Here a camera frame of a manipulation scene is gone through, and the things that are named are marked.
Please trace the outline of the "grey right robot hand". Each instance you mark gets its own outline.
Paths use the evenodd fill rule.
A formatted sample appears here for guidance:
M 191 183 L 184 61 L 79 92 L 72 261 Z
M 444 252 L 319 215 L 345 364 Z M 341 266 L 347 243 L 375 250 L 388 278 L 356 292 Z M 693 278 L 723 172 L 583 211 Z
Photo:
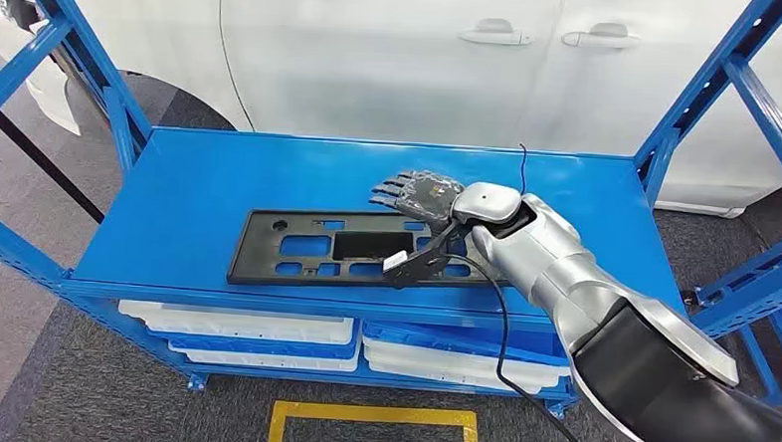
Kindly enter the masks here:
M 451 226 L 453 205 L 464 185 L 427 170 L 400 171 L 371 188 L 369 202 L 424 222 L 433 234 Z

